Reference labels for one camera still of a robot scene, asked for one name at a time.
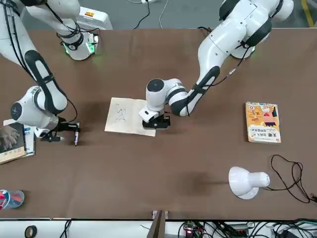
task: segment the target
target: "gray floor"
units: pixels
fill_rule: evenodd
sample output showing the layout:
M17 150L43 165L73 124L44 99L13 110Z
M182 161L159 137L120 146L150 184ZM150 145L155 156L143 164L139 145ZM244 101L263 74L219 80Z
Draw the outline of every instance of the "gray floor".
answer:
M133 29L148 11L146 4L133 4L127 0L79 0L79 2L84 7L106 12L110 16L114 29ZM151 14L140 24L140 28L159 28L159 15L165 3L166 0L150 3ZM169 0L162 18L162 25L164 28L197 28L199 26L215 28L219 24L218 11L221 3L222 0ZM274 27L308 27L301 0L294 0L294 3L292 15L284 22L274 22ZM47 25L28 14L25 15L23 21L27 29L48 29Z

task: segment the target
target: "colorful book cover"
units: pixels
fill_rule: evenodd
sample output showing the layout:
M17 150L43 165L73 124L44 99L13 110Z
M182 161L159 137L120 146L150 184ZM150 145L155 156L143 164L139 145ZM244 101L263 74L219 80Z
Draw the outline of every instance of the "colorful book cover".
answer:
M12 123L0 128L1 133L12 136L16 143L11 143L12 148L7 145L5 137L0 138L0 164L18 159L26 154L25 140L24 140L24 127L20 123Z
M247 102L246 118L250 142L281 143L278 108L276 104Z

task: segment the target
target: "electronics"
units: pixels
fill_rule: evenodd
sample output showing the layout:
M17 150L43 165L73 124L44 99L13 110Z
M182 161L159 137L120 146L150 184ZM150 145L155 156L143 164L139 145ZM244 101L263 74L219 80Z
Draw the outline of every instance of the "electronics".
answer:
M85 29L100 28L101 30L113 30L108 14L102 11L80 7L77 24Z

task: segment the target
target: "clear plastic cup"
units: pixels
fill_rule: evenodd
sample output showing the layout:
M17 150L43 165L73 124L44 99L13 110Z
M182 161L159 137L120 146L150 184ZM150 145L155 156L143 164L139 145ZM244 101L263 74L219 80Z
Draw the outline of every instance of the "clear plastic cup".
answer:
M0 210L17 208L24 201L24 193L21 190L0 190Z

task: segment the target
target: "tape roll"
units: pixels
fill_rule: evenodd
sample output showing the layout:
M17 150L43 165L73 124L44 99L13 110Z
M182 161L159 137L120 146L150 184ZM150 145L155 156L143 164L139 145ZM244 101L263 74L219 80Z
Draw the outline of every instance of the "tape roll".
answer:
M36 226L28 226L25 229L24 236L25 238L34 238L37 232L38 232L38 229L36 228Z

